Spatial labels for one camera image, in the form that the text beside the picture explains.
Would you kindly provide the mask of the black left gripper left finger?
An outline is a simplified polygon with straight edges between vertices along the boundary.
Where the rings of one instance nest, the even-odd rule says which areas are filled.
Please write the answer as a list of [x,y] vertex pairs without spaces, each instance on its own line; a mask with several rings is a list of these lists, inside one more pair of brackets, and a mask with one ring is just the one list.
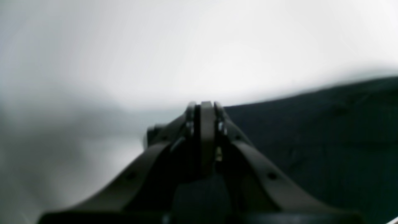
[[68,210],[43,215],[40,224],[164,224],[183,172],[196,173],[197,105],[167,125],[147,130],[148,148],[106,187]]

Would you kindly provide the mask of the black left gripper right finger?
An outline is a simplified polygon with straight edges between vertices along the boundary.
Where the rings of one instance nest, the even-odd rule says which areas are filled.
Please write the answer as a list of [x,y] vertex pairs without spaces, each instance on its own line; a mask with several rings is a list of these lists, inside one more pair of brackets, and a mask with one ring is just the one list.
[[233,203],[227,224],[361,224],[362,217],[317,200],[262,155],[214,103],[215,139],[223,152],[225,181]]

